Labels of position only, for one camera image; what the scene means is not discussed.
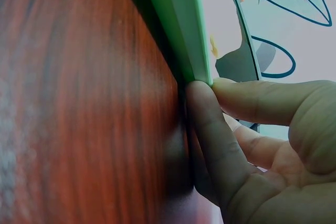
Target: wood grain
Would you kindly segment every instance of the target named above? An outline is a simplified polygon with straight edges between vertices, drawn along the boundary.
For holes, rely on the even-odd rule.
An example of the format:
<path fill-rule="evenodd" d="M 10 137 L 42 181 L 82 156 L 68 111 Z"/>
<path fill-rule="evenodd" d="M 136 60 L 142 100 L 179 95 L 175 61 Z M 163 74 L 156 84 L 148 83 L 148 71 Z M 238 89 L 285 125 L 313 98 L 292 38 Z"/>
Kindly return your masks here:
<path fill-rule="evenodd" d="M 149 0 L 0 0 L 0 29 L 0 223 L 209 223 Z"/>

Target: fingernail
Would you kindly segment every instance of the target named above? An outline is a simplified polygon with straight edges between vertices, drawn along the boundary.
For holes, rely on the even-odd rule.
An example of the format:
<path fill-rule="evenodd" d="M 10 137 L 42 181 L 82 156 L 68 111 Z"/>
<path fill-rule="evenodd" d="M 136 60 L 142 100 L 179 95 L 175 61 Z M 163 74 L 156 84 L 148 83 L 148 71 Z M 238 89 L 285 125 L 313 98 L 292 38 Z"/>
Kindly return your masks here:
<path fill-rule="evenodd" d="M 226 79 L 226 78 L 216 78 L 214 79 L 214 83 L 229 84 L 229 83 L 236 83 L 236 82 L 230 79 Z"/>

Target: skin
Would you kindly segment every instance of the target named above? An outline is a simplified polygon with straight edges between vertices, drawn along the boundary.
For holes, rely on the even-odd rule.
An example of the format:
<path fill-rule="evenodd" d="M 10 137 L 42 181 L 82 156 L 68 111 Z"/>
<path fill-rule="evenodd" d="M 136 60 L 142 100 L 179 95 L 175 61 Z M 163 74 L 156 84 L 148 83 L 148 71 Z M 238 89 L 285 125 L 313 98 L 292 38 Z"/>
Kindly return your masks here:
<path fill-rule="evenodd" d="M 191 144 L 195 187 L 220 206 L 224 223 L 335 222 L 334 82 L 216 79 L 212 89 L 192 82 L 186 95 L 198 138 Z M 231 116 L 289 126 L 289 141 L 262 136 Z"/>

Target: finger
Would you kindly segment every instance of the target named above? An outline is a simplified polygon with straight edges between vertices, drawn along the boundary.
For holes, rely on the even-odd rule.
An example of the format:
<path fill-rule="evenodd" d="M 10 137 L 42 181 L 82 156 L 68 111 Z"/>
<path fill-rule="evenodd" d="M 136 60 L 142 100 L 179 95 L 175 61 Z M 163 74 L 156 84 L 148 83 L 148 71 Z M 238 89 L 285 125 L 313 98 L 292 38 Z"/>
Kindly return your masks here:
<path fill-rule="evenodd" d="M 186 88 L 186 95 L 187 108 L 219 205 L 226 209 L 228 202 L 250 175 L 249 164 L 225 122 L 211 88 L 195 81 Z"/>
<path fill-rule="evenodd" d="M 286 141 L 262 136 L 260 133 L 241 125 L 231 116 L 223 115 L 247 160 L 256 166 L 270 169 L 278 150 Z"/>
<path fill-rule="evenodd" d="M 217 78 L 212 88 L 227 114 L 248 122 L 288 126 L 304 100 L 321 88 L 321 81 L 235 83 Z"/>
<path fill-rule="evenodd" d="M 190 156 L 192 160 L 192 175 L 194 186 L 199 194 L 207 198 L 213 204 L 219 206 L 216 192 L 214 190 L 213 183 L 209 176 L 204 161 L 203 153 L 199 142 L 194 132 L 191 132 L 188 136 L 188 142 L 190 145 Z M 254 165 L 250 165 L 251 174 L 263 174 L 264 172 L 258 169 Z"/>

